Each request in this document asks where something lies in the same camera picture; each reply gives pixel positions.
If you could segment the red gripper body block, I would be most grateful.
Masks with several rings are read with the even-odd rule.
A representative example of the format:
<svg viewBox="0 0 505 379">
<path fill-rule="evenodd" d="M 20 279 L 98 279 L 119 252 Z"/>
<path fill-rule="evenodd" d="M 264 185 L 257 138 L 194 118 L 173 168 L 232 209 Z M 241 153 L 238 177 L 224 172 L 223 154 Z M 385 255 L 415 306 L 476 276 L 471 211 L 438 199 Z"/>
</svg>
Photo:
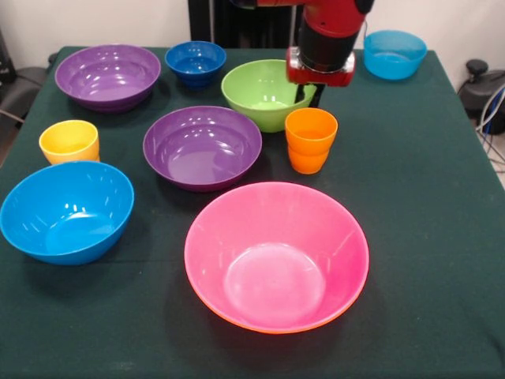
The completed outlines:
<svg viewBox="0 0 505 379">
<path fill-rule="evenodd" d="M 354 77 L 355 53 L 351 53 L 344 66 L 335 72 L 320 72 L 310 69 L 301 61 L 299 47 L 289 47 L 286 52 L 286 77 L 295 84 L 325 84 L 329 87 L 346 87 Z"/>
</svg>

